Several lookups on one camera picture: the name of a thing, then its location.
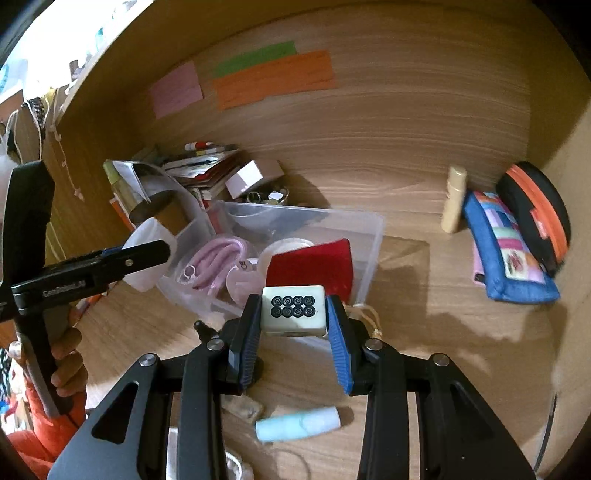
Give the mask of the orange sleeve forearm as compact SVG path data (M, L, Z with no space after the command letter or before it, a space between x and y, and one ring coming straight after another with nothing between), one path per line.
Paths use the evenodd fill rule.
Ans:
M53 463L85 421L86 389L76 392L73 406L66 415L45 416L43 405L32 383L26 382L26 396L31 409L32 430L8 435L8 440L37 479L46 479Z

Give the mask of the person's left hand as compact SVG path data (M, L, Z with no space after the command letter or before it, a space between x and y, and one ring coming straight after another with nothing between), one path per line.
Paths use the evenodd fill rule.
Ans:
M81 340L81 332L75 327L69 327L51 346L57 365L51 376L51 384L62 398L71 397L86 389L88 371L77 350Z

